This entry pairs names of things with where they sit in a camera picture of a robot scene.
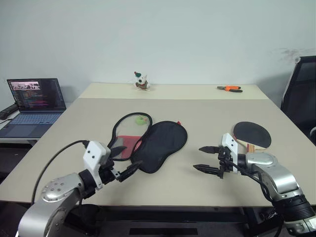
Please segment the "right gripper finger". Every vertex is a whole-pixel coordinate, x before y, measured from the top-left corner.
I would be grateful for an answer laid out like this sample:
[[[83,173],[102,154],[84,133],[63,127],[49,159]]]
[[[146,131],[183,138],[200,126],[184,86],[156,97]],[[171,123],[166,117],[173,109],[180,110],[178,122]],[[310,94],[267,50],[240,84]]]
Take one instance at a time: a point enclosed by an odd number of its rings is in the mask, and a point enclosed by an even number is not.
[[[203,172],[203,173],[206,173],[206,174],[212,174],[212,175],[216,175],[216,176],[219,174],[219,168],[212,167],[212,166],[209,166],[206,164],[196,164],[196,165],[193,165],[193,167],[196,170]]]
[[[198,150],[208,153],[208,154],[219,153],[219,147],[214,147],[214,146],[204,146],[204,147],[199,148]]]

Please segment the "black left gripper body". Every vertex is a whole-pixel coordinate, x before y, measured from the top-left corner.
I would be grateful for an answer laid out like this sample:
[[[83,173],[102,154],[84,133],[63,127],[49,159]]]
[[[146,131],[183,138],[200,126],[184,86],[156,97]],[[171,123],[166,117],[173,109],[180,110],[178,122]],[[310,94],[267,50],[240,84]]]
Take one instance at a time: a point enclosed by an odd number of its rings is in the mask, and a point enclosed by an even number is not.
[[[114,180],[123,182],[121,173],[114,169],[114,165],[115,163],[111,155],[109,155],[109,157],[102,162],[99,168],[99,176],[102,184],[106,185]]]

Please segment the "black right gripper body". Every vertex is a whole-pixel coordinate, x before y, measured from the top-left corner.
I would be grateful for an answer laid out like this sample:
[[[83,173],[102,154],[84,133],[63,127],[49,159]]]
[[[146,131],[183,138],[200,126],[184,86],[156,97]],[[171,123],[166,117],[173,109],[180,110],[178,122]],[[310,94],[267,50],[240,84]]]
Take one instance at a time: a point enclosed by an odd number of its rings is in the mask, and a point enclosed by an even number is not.
[[[228,147],[219,146],[218,160],[220,166],[217,176],[223,179],[225,172],[233,171],[233,165],[231,165],[231,163],[233,163],[233,157]]]

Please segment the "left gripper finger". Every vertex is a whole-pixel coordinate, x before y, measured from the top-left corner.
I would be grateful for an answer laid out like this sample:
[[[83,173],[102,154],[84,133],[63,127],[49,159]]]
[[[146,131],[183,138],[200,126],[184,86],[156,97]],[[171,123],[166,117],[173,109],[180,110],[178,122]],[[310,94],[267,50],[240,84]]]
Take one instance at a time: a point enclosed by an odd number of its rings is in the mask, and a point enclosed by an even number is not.
[[[118,146],[118,147],[111,148],[110,158],[115,158],[120,153],[122,153],[125,149],[126,149],[126,146]]]
[[[130,166],[127,167],[125,171],[119,173],[118,181],[123,182],[124,180],[132,176],[139,169],[141,164],[142,161],[132,163]]]

